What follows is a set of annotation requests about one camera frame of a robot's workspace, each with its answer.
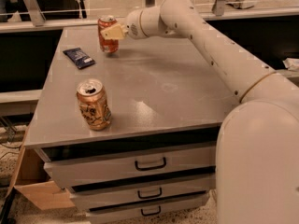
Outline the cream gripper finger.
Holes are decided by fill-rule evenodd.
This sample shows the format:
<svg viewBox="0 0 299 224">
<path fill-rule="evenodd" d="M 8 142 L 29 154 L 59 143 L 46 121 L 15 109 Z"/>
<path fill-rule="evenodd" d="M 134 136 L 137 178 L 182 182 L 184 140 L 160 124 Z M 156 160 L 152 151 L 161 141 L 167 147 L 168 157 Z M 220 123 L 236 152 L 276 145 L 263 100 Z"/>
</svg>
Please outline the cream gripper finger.
<svg viewBox="0 0 299 224">
<path fill-rule="evenodd" d="M 100 32 L 105 40 L 122 40 L 128 34 L 128 29 L 120 23 L 115 23 Z"/>
</svg>

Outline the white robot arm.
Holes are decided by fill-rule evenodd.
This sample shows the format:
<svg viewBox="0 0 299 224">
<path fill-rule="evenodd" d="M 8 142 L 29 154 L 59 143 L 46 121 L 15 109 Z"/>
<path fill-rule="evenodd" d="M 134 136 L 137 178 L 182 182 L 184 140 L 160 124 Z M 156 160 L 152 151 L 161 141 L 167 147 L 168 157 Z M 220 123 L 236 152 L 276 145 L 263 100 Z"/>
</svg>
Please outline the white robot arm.
<svg viewBox="0 0 299 224">
<path fill-rule="evenodd" d="M 299 88 L 204 21 L 163 0 L 102 31 L 106 39 L 189 39 L 239 102 L 216 146 L 218 224 L 299 224 Z"/>
</svg>

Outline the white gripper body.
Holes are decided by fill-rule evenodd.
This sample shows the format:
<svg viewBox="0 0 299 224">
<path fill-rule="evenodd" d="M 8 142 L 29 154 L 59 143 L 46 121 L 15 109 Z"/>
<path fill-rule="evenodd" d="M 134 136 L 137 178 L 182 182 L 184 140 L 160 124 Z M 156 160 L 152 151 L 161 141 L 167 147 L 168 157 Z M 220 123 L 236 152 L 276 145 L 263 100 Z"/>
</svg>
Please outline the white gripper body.
<svg viewBox="0 0 299 224">
<path fill-rule="evenodd" d="M 159 7 L 146 7 L 134 10 L 126 17 L 128 35 L 133 39 L 158 36 L 163 32 L 163 22 Z"/>
</svg>

